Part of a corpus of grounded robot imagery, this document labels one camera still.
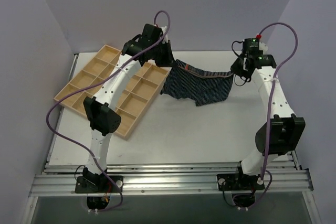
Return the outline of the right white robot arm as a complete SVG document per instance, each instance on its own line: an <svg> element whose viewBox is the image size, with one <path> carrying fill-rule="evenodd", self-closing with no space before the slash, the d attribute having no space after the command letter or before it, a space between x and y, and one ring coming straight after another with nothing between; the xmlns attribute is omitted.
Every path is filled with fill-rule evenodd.
<svg viewBox="0 0 336 224"><path fill-rule="evenodd" d="M255 134L254 149L240 162L241 170L233 175L235 186L244 189L251 184L252 176L264 176L270 162L295 150L306 123L290 107L272 55L240 54L230 69L256 85L266 110L266 122Z"/></svg>

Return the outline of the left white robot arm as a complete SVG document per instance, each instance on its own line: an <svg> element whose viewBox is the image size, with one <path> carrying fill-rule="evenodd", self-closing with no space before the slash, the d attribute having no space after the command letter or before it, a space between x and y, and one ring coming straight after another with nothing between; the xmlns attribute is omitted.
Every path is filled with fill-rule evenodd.
<svg viewBox="0 0 336 224"><path fill-rule="evenodd" d="M83 171L87 186L94 192L105 188L102 176L107 169L107 152L111 135L121 124L121 116L115 110L123 90L145 62L154 60L159 67L170 67L174 62L169 27L146 24L143 32L124 44L109 80L92 98L86 97L83 106L91 128L91 155Z"/></svg>

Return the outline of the navy striped underwear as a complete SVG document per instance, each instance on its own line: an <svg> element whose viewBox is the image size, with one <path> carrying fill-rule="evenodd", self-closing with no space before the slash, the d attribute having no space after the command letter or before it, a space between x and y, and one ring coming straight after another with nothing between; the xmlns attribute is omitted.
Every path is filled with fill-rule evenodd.
<svg viewBox="0 0 336 224"><path fill-rule="evenodd" d="M225 101L231 91L234 75L232 72L212 72L195 68L176 60L160 94L175 99L191 99L196 106Z"/></svg>

